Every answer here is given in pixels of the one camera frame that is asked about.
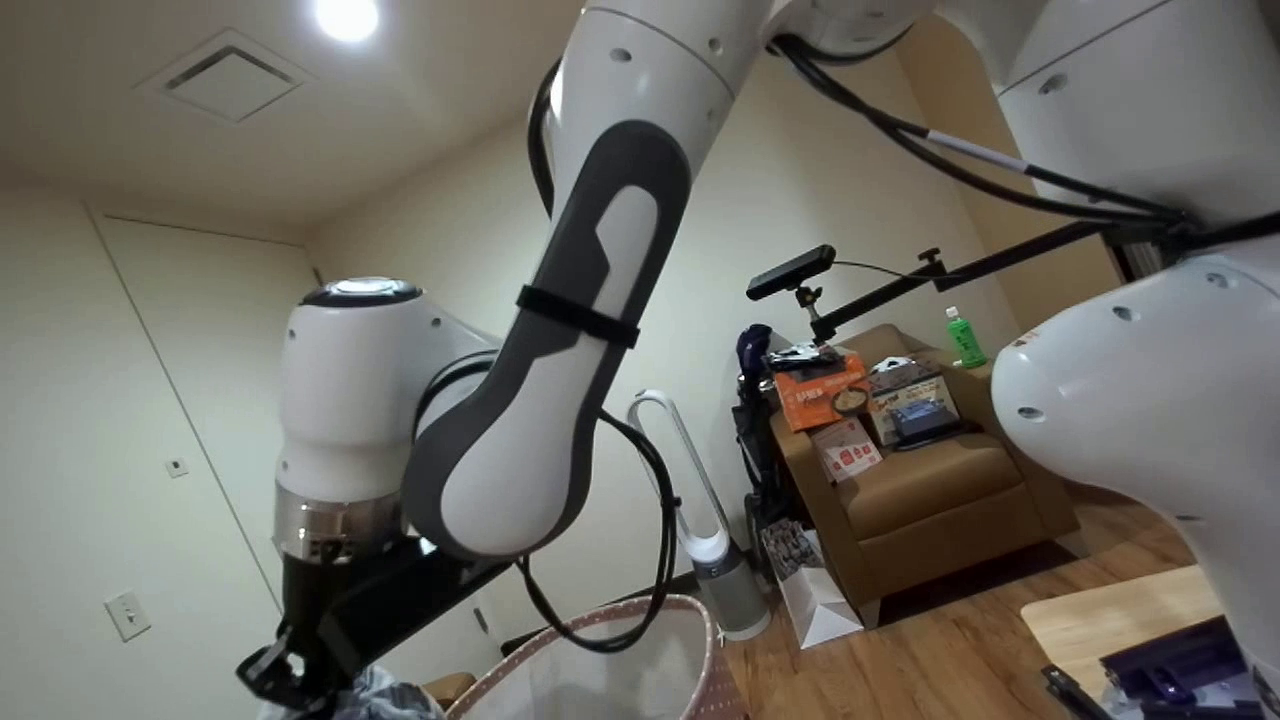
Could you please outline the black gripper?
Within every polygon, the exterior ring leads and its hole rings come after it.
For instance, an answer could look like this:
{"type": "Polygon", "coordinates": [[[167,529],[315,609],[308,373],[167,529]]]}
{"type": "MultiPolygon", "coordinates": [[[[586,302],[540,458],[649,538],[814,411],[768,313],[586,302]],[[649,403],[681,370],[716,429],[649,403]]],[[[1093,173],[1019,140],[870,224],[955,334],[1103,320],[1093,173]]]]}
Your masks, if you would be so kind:
{"type": "Polygon", "coordinates": [[[365,670],[498,573],[507,561],[456,561],[421,541],[345,566],[285,561],[285,622],[235,665],[235,681],[275,710],[330,714],[365,670]]]}

